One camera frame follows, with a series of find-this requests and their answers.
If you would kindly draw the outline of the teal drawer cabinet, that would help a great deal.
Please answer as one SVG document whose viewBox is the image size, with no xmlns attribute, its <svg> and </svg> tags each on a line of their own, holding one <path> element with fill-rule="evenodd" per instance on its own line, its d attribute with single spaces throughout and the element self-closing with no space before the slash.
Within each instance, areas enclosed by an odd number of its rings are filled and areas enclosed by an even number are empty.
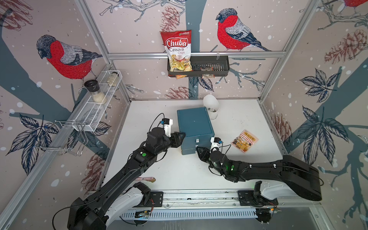
<svg viewBox="0 0 368 230">
<path fill-rule="evenodd" d="M 177 110 L 179 131 L 186 134 L 182 145 L 182 154 L 196 154 L 196 147 L 211 147 L 211 138 L 215 136 L 209 114 L 205 107 Z"/>
</svg>

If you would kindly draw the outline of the yellow striped seed bag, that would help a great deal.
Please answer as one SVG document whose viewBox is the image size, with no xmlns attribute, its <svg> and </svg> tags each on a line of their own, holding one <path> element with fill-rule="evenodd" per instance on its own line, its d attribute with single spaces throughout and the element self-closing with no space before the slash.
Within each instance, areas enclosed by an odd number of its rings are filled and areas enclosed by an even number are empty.
<svg viewBox="0 0 368 230">
<path fill-rule="evenodd" d="M 249 132 L 248 130 L 243 130 L 241 134 L 236 137 L 231 145 L 234 146 L 239 151 L 246 153 L 252 146 L 258 142 L 258 138 Z"/>
</svg>

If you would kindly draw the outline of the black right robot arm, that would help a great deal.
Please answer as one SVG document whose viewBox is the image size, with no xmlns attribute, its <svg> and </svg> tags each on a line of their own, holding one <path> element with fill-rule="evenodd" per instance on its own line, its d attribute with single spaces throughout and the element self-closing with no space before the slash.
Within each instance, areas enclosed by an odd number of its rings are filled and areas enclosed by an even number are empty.
<svg viewBox="0 0 368 230">
<path fill-rule="evenodd" d="M 321 201 L 322 193 L 319 172 L 316 168 L 297 158 L 284 155 L 283 159 L 269 163 L 246 163 L 234 161 L 219 151 L 218 147 L 208 149 L 196 147 L 201 161 L 209 164 L 209 168 L 216 170 L 226 180 L 237 183 L 256 180 L 253 191 L 238 192 L 242 206 L 277 206 L 278 197 L 286 193 L 271 192 L 269 196 L 261 190 L 262 180 L 283 182 L 296 195 L 309 201 Z"/>
</svg>

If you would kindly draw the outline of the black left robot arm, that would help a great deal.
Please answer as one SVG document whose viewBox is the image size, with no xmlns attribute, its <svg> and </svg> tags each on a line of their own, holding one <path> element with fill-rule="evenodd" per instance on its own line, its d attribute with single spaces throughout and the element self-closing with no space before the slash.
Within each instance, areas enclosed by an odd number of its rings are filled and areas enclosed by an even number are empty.
<svg viewBox="0 0 368 230">
<path fill-rule="evenodd" d="M 78 198 L 72 203 L 67 228 L 105 230 L 125 210 L 147 204 L 150 189 L 141 182 L 132 183 L 157 162 L 160 153 L 180 147 L 185 136 L 184 132 L 167 136 L 164 128 L 153 128 L 112 179 L 85 200 Z"/>
</svg>

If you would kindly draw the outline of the small jar on shelf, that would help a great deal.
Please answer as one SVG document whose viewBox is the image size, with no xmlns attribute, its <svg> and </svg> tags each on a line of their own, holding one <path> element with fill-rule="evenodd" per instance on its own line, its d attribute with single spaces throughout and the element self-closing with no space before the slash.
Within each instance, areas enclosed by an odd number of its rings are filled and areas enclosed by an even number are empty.
<svg viewBox="0 0 368 230">
<path fill-rule="evenodd" d="M 106 80 L 107 84 L 110 86 L 110 87 L 115 87 L 118 85 L 118 82 L 119 82 L 119 76 L 118 76 L 118 73 L 117 72 L 112 72 L 109 77 L 107 78 Z"/>
</svg>

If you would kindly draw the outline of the black-lidded spice jar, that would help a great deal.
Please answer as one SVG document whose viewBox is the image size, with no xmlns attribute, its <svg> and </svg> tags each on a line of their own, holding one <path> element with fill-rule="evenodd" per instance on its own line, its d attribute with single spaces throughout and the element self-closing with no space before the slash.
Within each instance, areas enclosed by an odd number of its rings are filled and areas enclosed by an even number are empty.
<svg viewBox="0 0 368 230">
<path fill-rule="evenodd" d="M 83 86 L 90 92 L 94 103 L 105 104 L 107 102 L 106 96 L 101 91 L 97 80 L 88 80 Z"/>
</svg>

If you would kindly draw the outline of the red Chuba cassava chips bag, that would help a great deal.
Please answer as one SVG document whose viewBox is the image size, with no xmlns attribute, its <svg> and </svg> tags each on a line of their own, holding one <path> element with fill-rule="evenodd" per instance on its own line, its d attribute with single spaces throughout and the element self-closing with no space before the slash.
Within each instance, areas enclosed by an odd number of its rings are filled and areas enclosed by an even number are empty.
<svg viewBox="0 0 368 230">
<path fill-rule="evenodd" d="M 191 72 L 192 30 L 160 32 L 168 55 L 169 72 Z"/>
</svg>

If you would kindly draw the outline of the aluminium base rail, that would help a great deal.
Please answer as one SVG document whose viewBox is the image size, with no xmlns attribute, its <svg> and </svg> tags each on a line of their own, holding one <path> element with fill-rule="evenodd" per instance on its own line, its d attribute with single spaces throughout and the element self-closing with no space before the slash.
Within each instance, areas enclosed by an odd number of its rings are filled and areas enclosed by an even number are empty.
<svg viewBox="0 0 368 230">
<path fill-rule="evenodd" d="M 163 192 L 162 209 L 220 209 L 242 208 L 240 205 L 240 189 L 190 189 L 162 190 L 151 189 L 152 192 Z M 321 202 L 305 200 L 298 196 L 277 198 L 278 208 L 318 208 Z"/>
</svg>

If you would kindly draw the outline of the black wall basket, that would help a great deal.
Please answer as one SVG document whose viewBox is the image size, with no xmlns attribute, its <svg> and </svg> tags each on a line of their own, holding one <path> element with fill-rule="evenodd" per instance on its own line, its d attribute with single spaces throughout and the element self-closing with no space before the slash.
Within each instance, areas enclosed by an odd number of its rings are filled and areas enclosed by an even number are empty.
<svg viewBox="0 0 368 230">
<path fill-rule="evenodd" d="M 169 77 L 184 75 L 185 77 L 201 77 L 202 75 L 214 75 L 215 77 L 227 76 L 230 71 L 228 56 L 192 56 L 192 71 L 170 71 L 167 64 Z"/>
</svg>

